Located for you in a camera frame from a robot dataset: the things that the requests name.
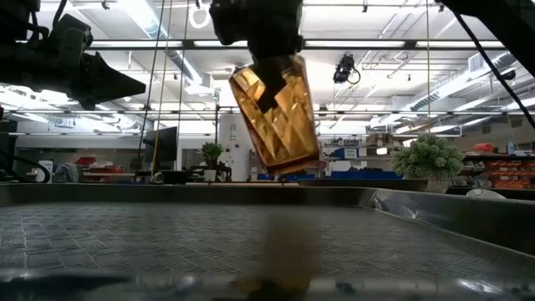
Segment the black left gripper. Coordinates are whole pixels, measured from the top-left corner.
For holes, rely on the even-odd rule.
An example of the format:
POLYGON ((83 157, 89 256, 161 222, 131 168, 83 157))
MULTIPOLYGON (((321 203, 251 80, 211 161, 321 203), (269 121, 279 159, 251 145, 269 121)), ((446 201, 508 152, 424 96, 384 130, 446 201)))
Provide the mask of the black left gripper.
POLYGON ((101 100, 144 94, 146 85, 111 68, 100 53, 87 54, 92 41, 8 43, 8 83, 33 91, 52 90, 76 99, 84 110, 101 100))

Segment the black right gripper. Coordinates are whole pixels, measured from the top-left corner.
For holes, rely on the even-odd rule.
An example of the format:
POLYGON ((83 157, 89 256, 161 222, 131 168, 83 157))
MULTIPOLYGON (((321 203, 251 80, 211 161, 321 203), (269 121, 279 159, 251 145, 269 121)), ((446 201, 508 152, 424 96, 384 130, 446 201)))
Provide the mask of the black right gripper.
POLYGON ((254 59, 250 66, 265 90, 258 108, 278 107, 275 96, 286 86, 283 71, 302 50, 299 32, 303 0, 213 0, 209 7, 215 35, 224 46, 245 41, 254 59))

